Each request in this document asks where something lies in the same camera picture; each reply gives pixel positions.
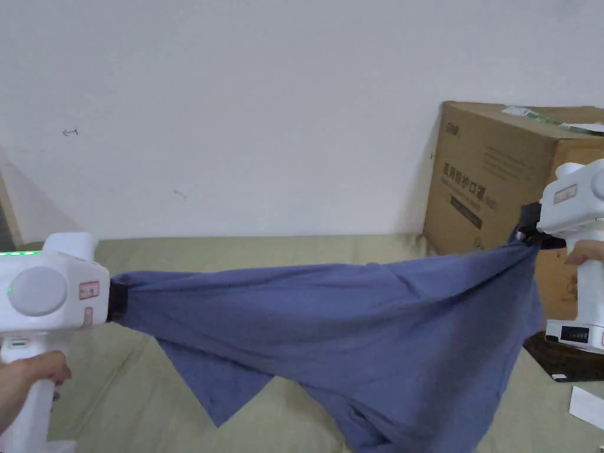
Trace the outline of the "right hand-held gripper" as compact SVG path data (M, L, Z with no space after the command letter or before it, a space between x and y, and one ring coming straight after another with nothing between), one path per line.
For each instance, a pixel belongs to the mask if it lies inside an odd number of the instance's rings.
M580 240L603 241L603 160L568 163L555 171L538 202L521 209L515 240L540 250L571 252ZM577 270L577 316L548 320L546 338L590 353L603 352L603 262Z

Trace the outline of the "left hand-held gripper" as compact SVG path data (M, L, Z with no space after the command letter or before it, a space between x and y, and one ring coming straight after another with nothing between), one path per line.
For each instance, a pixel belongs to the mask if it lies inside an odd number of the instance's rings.
M86 232L50 235L39 251L1 252L1 363L49 352L68 356L77 330L120 320L127 288L95 260ZM1 434L1 452L75 452L75 440L48 441L55 377L33 383Z

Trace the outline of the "person's right hand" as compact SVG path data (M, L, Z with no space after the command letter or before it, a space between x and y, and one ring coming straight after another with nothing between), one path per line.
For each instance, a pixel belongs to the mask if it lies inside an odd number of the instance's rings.
M586 261L600 261L604 260L604 243L603 241L595 240L580 240L568 253L566 263L568 265L583 265Z

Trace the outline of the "person's left hand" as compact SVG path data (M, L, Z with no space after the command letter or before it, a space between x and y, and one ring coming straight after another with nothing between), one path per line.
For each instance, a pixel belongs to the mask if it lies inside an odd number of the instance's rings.
M1 432L18 417L32 386L50 381L52 387L71 378L64 353L48 352L1 366Z

